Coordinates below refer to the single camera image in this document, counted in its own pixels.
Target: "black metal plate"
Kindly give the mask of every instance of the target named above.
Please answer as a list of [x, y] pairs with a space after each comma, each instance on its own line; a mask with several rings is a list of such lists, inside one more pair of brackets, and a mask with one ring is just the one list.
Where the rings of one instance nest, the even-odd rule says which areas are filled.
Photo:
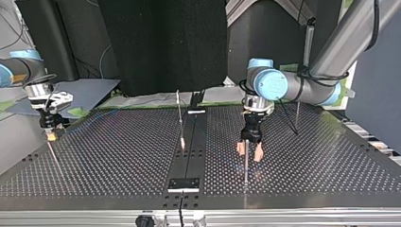
[[[295, 121], [296, 106], [286, 106]], [[401, 206], [400, 167], [330, 113], [307, 105], [301, 106], [298, 136], [279, 106], [263, 123], [265, 157], [256, 163], [251, 153], [244, 193], [244, 159], [236, 151], [241, 111], [211, 107], [207, 122], [197, 120], [207, 123], [199, 209]], [[191, 166], [187, 177], [199, 177]]]
[[60, 168], [43, 148], [0, 177], [0, 210], [161, 209], [179, 137], [174, 109], [95, 111], [53, 144]]

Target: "perforated metal table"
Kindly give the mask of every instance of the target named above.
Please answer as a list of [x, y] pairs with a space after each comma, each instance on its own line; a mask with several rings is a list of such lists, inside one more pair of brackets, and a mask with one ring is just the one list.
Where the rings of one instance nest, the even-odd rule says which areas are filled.
[[[295, 105], [286, 106], [295, 117]], [[94, 111], [53, 145], [60, 168], [41, 148], [0, 176], [0, 211], [213, 216], [231, 210], [238, 217], [253, 211], [373, 208], [367, 212], [392, 210], [401, 223], [400, 167], [330, 113], [302, 105], [295, 135], [276, 106], [262, 126], [265, 157], [251, 161], [245, 190], [243, 157], [236, 152], [242, 108], [205, 109], [184, 115], [184, 150], [176, 109]], [[199, 178], [200, 192], [167, 193], [170, 179], [184, 178]], [[0, 219], [9, 215], [0, 212]]]

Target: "gray wall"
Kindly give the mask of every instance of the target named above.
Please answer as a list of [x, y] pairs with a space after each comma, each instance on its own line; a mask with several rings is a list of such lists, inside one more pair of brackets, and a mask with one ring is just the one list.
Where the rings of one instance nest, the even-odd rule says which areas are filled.
[[346, 114], [396, 151], [401, 151], [401, 11], [358, 59]]
[[[16, 31], [20, 32], [21, 27], [18, 25], [17, 12], [12, 0], [0, 0], [0, 6], [11, 11], [13, 15], [9, 15], [6, 10], [0, 9], [1, 15], [7, 18]], [[18, 38], [18, 35], [9, 28], [1, 16], [0, 31], [0, 47], [11, 44]], [[0, 50], [0, 58], [7, 58], [10, 50], [27, 48], [29, 48], [28, 44], [19, 41], [5, 50]], [[26, 95], [21, 88], [0, 89], [0, 102], [15, 100], [24, 96]], [[0, 174], [43, 143], [44, 137], [39, 126], [39, 117], [0, 113]]]

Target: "black curtain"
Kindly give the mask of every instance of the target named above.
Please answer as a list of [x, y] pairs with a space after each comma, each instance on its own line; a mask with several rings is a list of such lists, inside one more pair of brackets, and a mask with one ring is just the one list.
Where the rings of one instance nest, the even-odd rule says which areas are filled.
[[99, 0], [128, 96], [197, 91], [227, 76], [225, 0]]

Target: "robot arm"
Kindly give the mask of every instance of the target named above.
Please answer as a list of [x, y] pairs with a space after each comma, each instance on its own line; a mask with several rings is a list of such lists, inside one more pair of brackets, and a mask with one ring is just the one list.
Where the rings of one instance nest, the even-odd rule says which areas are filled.
[[21, 84], [33, 109], [39, 112], [40, 125], [48, 141], [58, 139], [63, 129], [59, 111], [68, 107], [73, 96], [56, 92], [50, 82], [56, 75], [48, 75], [44, 61], [36, 50], [10, 52], [11, 58], [0, 60], [0, 88]]
[[237, 145], [240, 154], [247, 155], [247, 141], [256, 143], [255, 161], [260, 160], [256, 159], [263, 155], [260, 124], [265, 116], [271, 114], [273, 101], [283, 98], [313, 105], [331, 105], [339, 99], [339, 81], [347, 77], [348, 69], [371, 45], [374, 24], [377, 23], [378, 32], [401, 8], [398, 0], [378, 2], [375, 11], [373, 1], [354, 0], [310, 69], [300, 73], [281, 72], [273, 68], [272, 60], [250, 60], [247, 79], [240, 84], [246, 93], [246, 125]]

